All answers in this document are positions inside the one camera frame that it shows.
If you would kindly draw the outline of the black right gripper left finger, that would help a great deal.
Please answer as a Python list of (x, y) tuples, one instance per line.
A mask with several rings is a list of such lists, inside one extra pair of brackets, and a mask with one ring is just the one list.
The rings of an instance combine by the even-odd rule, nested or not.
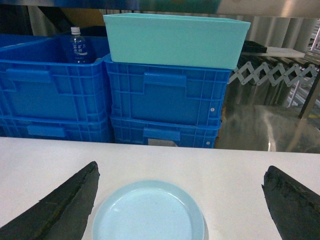
[(99, 169), (90, 162), (37, 204), (0, 228), (2, 240), (80, 240), (92, 213)]

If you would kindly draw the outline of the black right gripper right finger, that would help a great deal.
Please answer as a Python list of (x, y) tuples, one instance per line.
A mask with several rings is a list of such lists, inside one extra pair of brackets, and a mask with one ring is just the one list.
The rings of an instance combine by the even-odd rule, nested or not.
[(320, 238), (320, 196), (274, 165), (261, 186), (270, 216), (283, 240)]

